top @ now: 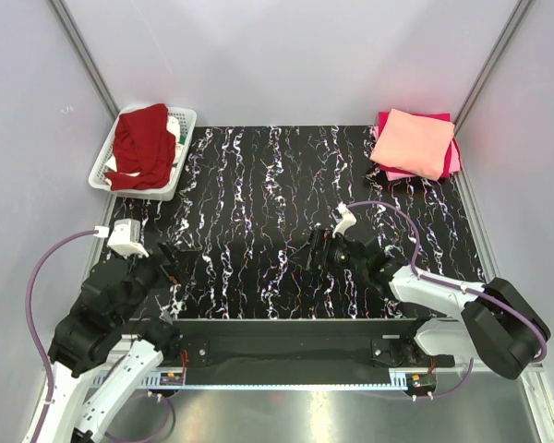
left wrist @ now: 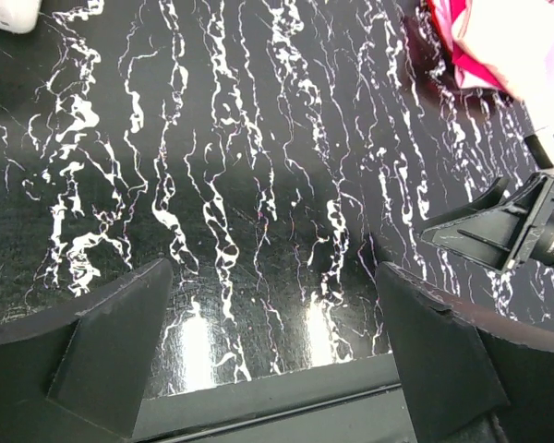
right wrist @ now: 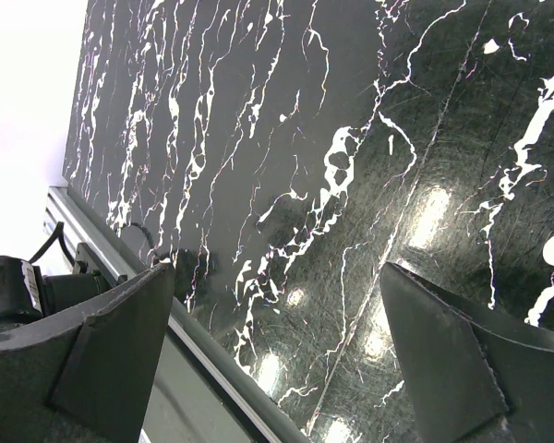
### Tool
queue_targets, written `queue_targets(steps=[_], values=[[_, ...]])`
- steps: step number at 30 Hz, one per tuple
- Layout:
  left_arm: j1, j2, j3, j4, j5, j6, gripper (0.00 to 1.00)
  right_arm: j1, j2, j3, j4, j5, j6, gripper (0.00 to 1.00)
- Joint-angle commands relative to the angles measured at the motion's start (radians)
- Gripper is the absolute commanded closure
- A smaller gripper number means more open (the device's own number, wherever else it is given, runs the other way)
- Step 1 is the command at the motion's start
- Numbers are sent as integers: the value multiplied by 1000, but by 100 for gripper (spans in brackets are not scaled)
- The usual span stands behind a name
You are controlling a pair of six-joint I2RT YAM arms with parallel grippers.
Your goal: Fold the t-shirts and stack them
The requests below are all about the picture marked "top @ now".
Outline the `dark red t shirt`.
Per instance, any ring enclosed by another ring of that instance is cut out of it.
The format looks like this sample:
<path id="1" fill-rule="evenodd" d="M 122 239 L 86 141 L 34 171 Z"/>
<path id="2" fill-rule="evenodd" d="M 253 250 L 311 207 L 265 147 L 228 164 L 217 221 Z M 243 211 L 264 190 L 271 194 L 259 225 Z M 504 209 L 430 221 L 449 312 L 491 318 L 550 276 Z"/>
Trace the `dark red t shirt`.
<path id="1" fill-rule="evenodd" d="M 116 172 L 106 172 L 113 191 L 160 189 L 170 181 L 175 136 L 166 130 L 168 108 L 157 103 L 120 114 L 114 131 Z"/>

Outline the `white t shirt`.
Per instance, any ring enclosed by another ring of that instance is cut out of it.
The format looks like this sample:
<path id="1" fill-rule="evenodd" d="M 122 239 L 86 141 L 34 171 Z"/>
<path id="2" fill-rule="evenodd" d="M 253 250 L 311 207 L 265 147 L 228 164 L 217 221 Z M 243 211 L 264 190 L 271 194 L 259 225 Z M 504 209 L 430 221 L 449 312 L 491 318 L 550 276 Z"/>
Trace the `white t shirt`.
<path id="1" fill-rule="evenodd" d="M 169 115 L 168 118 L 167 118 L 166 130 L 170 134 L 175 136 L 175 159 L 174 159 L 173 166 L 172 166 L 172 169 L 171 169 L 171 176 L 174 176 L 177 164 L 179 163 L 179 157 L 181 156 L 181 154 L 183 153 L 183 150 L 184 150 L 184 145 L 185 144 L 183 145 L 183 144 L 179 143 L 181 135 L 184 135 L 184 134 L 181 130 L 179 120 L 176 117 L 171 116 L 171 115 Z M 117 171 L 116 160 L 115 160 L 114 155 L 110 156 L 110 158 L 105 162 L 104 166 L 105 166 L 105 170 L 107 172 L 109 172 L 109 171 L 116 172 Z"/>

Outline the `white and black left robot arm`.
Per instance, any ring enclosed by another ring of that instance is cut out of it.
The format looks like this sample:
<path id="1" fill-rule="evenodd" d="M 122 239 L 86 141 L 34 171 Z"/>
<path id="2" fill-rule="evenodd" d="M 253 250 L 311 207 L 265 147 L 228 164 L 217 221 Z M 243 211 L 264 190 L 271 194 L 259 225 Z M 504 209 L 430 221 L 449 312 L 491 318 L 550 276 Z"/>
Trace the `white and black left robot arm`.
<path id="1" fill-rule="evenodd" d="M 87 394 L 134 312 L 152 291 L 188 283 L 198 254 L 159 243 L 151 252 L 116 254 L 92 267 L 49 348 L 39 350 L 46 383 L 25 441 L 102 441 L 145 376 L 180 358 L 178 327 L 160 318 L 141 322 L 135 327 L 137 340 L 118 366 L 93 395 Z"/>

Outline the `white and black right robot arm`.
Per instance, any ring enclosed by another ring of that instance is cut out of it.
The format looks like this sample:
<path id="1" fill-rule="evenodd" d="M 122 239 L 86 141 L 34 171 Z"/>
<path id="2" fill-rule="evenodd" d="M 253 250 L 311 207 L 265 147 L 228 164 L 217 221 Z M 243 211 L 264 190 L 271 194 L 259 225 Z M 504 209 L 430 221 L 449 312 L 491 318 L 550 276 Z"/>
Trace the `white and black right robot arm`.
<path id="1" fill-rule="evenodd" d="M 318 229 L 291 260 L 309 272 L 348 271 L 382 297 L 443 314 L 417 326 L 412 342 L 424 354 L 479 359 L 501 377 L 516 379 L 545 354 L 551 332 L 509 282 L 460 282 L 386 255 L 373 245 Z"/>

